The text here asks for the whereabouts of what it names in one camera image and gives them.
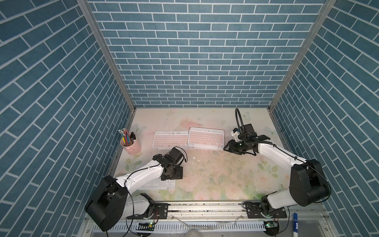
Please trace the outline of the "white key keyboard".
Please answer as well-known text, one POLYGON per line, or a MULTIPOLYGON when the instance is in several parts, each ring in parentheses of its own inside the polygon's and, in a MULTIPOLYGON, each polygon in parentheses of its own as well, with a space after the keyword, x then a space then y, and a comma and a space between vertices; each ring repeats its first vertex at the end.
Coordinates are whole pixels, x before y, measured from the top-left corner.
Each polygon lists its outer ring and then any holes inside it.
POLYGON ((143 185, 139 190, 171 190, 175 189, 176 181, 175 180, 164 180, 160 178, 153 179, 150 182, 143 185))

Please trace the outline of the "pink keyboard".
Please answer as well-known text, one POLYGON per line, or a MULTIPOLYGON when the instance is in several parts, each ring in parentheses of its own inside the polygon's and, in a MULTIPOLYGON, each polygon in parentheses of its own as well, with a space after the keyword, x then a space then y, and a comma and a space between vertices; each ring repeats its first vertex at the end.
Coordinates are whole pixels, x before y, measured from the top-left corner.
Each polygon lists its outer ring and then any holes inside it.
POLYGON ((209 145, 199 145, 199 146, 188 146, 189 149, 200 149, 200 150, 216 150, 222 151, 222 146, 209 146, 209 145))
POLYGON ((156 131, 153 138, 152 148, 167 150, 173 147, 188 147, 188 131, 156 131))
POLYGON ((191 127, 189 129, 188 146, 225 146, 225 134, 223 130, 191 127))

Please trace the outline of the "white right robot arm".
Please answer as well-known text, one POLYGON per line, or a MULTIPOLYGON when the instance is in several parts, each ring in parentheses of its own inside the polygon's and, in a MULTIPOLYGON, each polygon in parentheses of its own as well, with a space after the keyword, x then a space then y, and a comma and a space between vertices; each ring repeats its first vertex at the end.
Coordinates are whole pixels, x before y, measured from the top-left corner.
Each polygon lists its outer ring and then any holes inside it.
POLYGON ((235 136, 224 147, 224 151, 236 155, 261 154, 290 172, 289 188, 261 198, 260 210, 264 216, 272 216, 283 207, 307 206, 327 200, 332 188, 327 181, 319 161, 306 160, 276 145, 265 135, 235 136))

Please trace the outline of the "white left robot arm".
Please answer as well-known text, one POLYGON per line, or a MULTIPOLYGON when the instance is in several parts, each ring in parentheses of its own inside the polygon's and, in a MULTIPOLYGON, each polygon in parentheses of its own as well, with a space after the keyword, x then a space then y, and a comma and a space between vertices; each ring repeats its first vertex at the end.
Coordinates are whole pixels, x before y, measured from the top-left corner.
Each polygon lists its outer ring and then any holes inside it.
POLYGON ((153 156, 147 165, 130 174, 118 178, 108 175, 92 193, 84 210, 106 232, 121 219, 126 201, 132 199, 133 192, 156 178, 163 181, 182 179, 182 163, 187 160, 185 153, 173 148, 165 155, 153 156))

